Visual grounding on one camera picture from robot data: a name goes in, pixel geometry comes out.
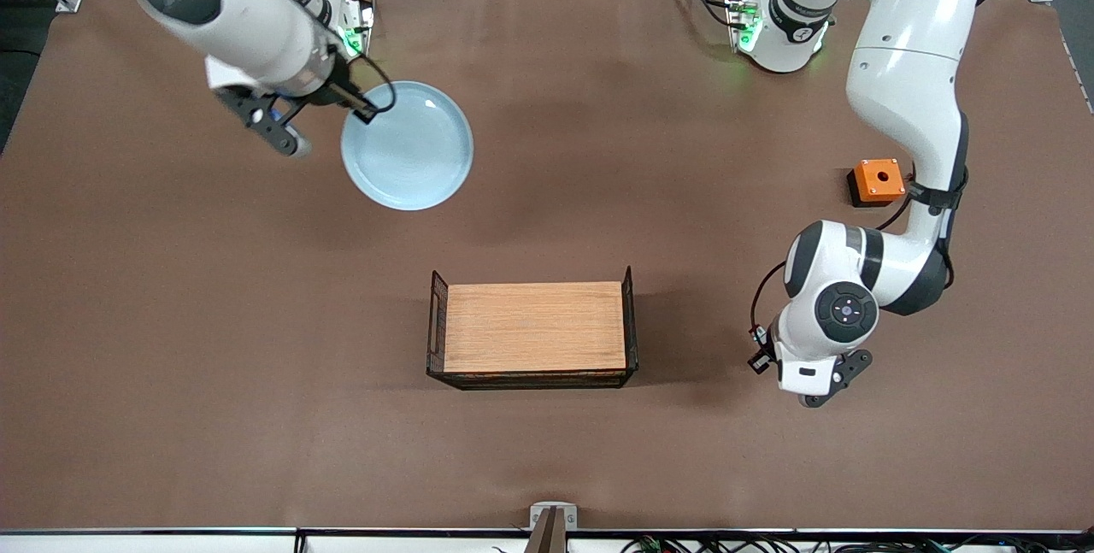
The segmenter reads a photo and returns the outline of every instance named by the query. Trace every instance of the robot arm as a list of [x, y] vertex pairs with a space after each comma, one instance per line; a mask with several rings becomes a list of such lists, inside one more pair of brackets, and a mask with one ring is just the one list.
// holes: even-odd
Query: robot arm
[[[350, 81], [372, 9], [358, 0], [138, 0], [172, 34], [207, 55], [209, 87], [286, 155], [307, 140], [289, 120], [305, 104], [339, 104], [365, 123], [379, 112]], [[275, 107], [289, 102], [282, 114]]]
[[[769, 9], [824, 1], [771, 0]], [[753, 365], [763, 371], [767, 361], [777, 361], [780, 388], [799, 393], [807, 406], [822, 405], [869, 366], [871, 355], [858, 348], [876, 327], [878, 310], [907, 315], [942, 295], [967, 174], [968, 125], [954, 80], [978, 1], [871, 0], [847, 94], [859, 117], [911, 154], [910, 215], [903, 234], [818, 221], [791, 245], [783, 275], [791, 300], [761, 337]], [[780, 64], [804, 65], [814, 50], [811, 43], [795, 44], [793, 31], [776, 27], [784, 33], [768, 34], [769, 47], [759, 38], [756, 55], [780, 55], [782, 45], [781, 55], [793, 60]]]

